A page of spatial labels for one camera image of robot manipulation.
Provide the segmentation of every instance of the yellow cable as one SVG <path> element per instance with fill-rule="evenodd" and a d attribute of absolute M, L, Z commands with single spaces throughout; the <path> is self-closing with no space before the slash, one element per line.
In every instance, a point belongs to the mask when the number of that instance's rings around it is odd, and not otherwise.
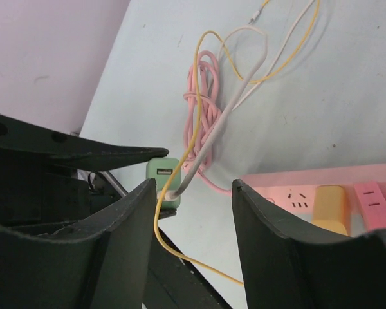
<path fill-rule="evenodd" d="M 267 2 L 269 2 L 269 0 L 265 0 L 265 2 L 263 3 L 263 6 L 266 5 Z M 290 62 L 290 60 L 292 60 L 292 58 L 294 58 L 295 54 L 300 50 L 300 47 L 306 41 L 306 39 L 307 39 L 307 37 L 308 37 L 308 35 L 309 35 L 309 33 L 310 33 L 314 23 L 315 23 L 315 20 L 316 20 L 316 17 L 317 17 L 317 13 L 318 13 L 318 9 L 319 9 L 319 5 L 320 5 L 320 0 L 317 0 L 316 10 L 315 10 L 315 13 L 313 15 L 312 22 L 310 23 L 309 28 L 308 28 L 306 34 L 303 36 L 302 41 L 299 43 L 299 45 L 296 47 L 295 51 L 290 55 L 290 57 L 282 64 L 282 66 L 280 66 L 279 69 L 277 69 L 273 73 L 265 76 L 262 79 L 253 80 L 252 81 L 253 84 L 259 83 L 259 82 L 263 82 L 263 81 L 269 79 L 270 77 L 278 74 L 278 72 L 280 72 L 280 70 L 283 69 Z M 194 127 L 194 132 L 193 132 L 192 138 L 190 139 L 190 142 L 188 144 L 188 147 L 187 147 L 186 151 L 183 153 L 183 156 L 181 157 L 181 160 L 179 161 L 179 164 L 173 170 L 173 173 L 171 174 L 171 176 L 167 180 L 166 184 L 164 185 L 164 187 L 163 187 L 163 189 L 161 191 L 161 194 L 159 195 L 159 198 L 158 198 L 158 201 L 157 201 L 157 205 L 156 205 L 156 211 L 154 213 L 154 234 L 156 235 L 156 238 L 159 241 L 160 245 L 162 245 L 162 247 L 165 250 L 167 250 L 168 252 L 170 252 L 174 256 L 176 256 L 178 258 L 181 258 L 181 259 L 184 259 L 186 261 L 189 261 L 191 263 L 197 264 L 199 266 L 202 266 L 203 268 L 205 268 L 207 270 L 215 272 L 216 274 L 219 274 L 220 276 L 233 281 L 234 283 L 237 283 L 239 285 L 243 285 L 243 282 L 241 282 L 241 281 L 239 281 L 239 280 L 237 280 L 237 279 L 235 279 L 233 277 L 230 277 L 229 275 L 226 275 L 225 273 L 223 273 L 223 272 L 221 272 L 221 271 L 219 271 L 219 270 L 217 270 L 217 269 L 215 269 L 215 268 L 213 268 L 211 266 L 208 266 L 208 265 L 206 265 L 206 264 L 204 264 L 204 263 L 202 263 L 202 262 L 200 262 L 200 261 L 198 261 L 196 259 L 193 259 L 191 257 L 185 256 L 184 254 L 181 254 L 180 252 L 175 251 L 173 248 L 168 246 L 168 244 L 166 244 L 166 242 L 161 237 L 160 232 L 159 232 L 159 225 L 158 225 L 160 209 L 161 209 L 161 205 L 162 205 L 162 203 L 164 201 L 165 194 L 166 194 L 167 190 L 169 190 L 170 184 L 172 183 L 174 177 L 176 177 L 177 173 L 181 169 L 181 166 L 184 164 L 185 160 L 187 159 L 188 154 L 193 149 L 195 141 L 196 141 L 196 138 L 197 138 L 198 133 L 199 133 L 202 101 L 201 101 L 201 96 L 200 96 L 199 79 L 198 79 L 198 54 L 199 54 L 199 49 L 200 49 L 201 43 L 203 42 L 203 39 L 208 34 L 215 35 L 219 39 L 220 42 L 223 42 L 223 40 L 221 39 L 219 34 L 217 34 L 215 31 L 208 30 L 200 37 L 198 45 L 196 46 L 196 51 L 194 53 L 194 70 L 193 70 L 193 72 L 194 72 L 194 82 L 195 82 L 195 85 L 196 85 L 196 95 L 197 95 L 197 100 L 198 100 L 198 114 L 197 114 L 197 117 L 196 117 L 196 125 Z M 225 49 L 226 55 L 227 55 L 227 57 L 228 57 L 228 59 L 230 61 L 230 64 L 232 65 L 236 75 L 241 80 L 243 80 L 242 76 L 240 76 L 238 70 L 236 69 L 236 67 L 235 67 L 235 65 L 233 63 L 233 60 L 232 60 L 232 58 L 231 58 L 231 56 L 230 56 L 226 46 L 223 46 L 223 48 Z"/>

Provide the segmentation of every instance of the pink cable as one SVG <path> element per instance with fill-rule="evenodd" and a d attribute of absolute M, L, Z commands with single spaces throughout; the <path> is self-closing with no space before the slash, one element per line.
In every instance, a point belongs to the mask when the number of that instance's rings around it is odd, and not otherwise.
<path fill-rule="evenodd" d="M 202 61 L 201 59 L 204 56 L 208 56 L 212 61 L 212 64 L 207 61 Z M 183 169 L 188 171 L 190 166 L 196 159 L 197 154 L 200 152 L 200 149 L 203 147 L 203 144 L 206 142 L 210 132 L 213 130 L 216 122 L 219 120 L 221 115 L 221 110 L 216 106 L 217 95 L 219 93 L 219 63 L 213 53 L 208 50 L 202 51 L 198 55 L 198 70 L 199 70 L 199 82 L 201 83 L 200 97 L 202 101 L 202 112 L 201 112 L 201 121 L 200 121 L 200 130 L 199 136 L 196 139 L 193 150 L 188 154 L 188 157 L 183 165 Z M 183 95 L 183 98 L 187 101 L 188 106 L 188 115 L 185 130 L 183 132 L 183 142 L 185 148 L 188 147 L 188 142 L 192 138 L 194 130 L 194 109 L 198 104 L 197 95 L 196 95 L 196 85 L 193 78 L 194 65 L 192 65 L 188 71 L 187 77 L 187 92 Z M 213 76 L 213 86 L 210 91 L 207 84 L 206 74 L 207 71 L 210 72 Z M 209 151 L 206 158 L 201 163 L 198 175 L 203 179 L 203 181 L 211 188 L 225 195 L 232 195 L 231 190 L 225 190 L 219 186 L 212 183 L 204 174 L 204 171 L 210 167 L 212 164 L 212 151 Z"/>

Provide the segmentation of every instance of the table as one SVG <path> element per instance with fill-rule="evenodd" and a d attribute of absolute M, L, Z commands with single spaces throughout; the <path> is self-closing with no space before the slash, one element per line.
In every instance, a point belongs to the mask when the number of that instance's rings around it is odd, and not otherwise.
<path fill-rule="evenodd" d="M 271 0 L 266 6 L 257 23 L 270 35 L 266 65 L 307 2 Z M 259 6 L 256 0 L 131 1 L 81 136 L 166 147 L 179 158 L 187 114 L 182 94 L 200 35 L 214 29 L 225 36 Z M 306 31 L 313 9 L 282 61 Z M 242 72 L 256 61 L 260 42 L 257 34 L 243 33 L 228 45 Z M 216 53 L 219 44 L 206 39 L 204 48 Z M 223 107 L 239 82 L 226 61 L 221 67 Z M 322 0 L 307 44 L 231 115 L 214 149 L 207 174 L 226 188 L 248 173 L 386 162 L 386 0 Z M 130 190 L 145 178 L 145 165 L 114 174 Z M 241 279 L 229 197 L 194 179 L 178 215 L 160 226 L 185 254 Z M 243 287 L 201 271 L 233 308 L 246 308 Z"/>

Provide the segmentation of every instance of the small hole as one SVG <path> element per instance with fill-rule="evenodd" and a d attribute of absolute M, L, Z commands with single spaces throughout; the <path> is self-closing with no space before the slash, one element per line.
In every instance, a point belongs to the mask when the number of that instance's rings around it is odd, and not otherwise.
<path fill-rule="evenodd" d="M 8 133 L 8 129 L 5 124 L 0 122 L 0 136 L 5 136 Z"/>
<path fill-rule="evenodd" d="M 62 144 L 67 140 L 67 135 L 59 132 L 53 132 L 53 134 L 51 134 L 51 139 L 56 143 Z"/>

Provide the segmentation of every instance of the green block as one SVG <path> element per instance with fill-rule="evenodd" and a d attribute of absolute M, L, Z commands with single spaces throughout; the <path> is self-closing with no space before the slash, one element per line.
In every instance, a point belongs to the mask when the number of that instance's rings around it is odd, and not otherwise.
<path fill-rule="evenodd" d="M 179 160 L 175 158 L 154 158 L 147 163 L 146 178 L 154 178 L 157 183 L 157 192 L 161 191 L 165 186 L 173 170 L 179 164 Z M 180 171 L 170 184 L 169 190 L 176 190 L 180 186 L 181 176 Z M 180 205 L 180 196 L 175 201 L 164 201 L 162 208 L 176 209 Z"/>

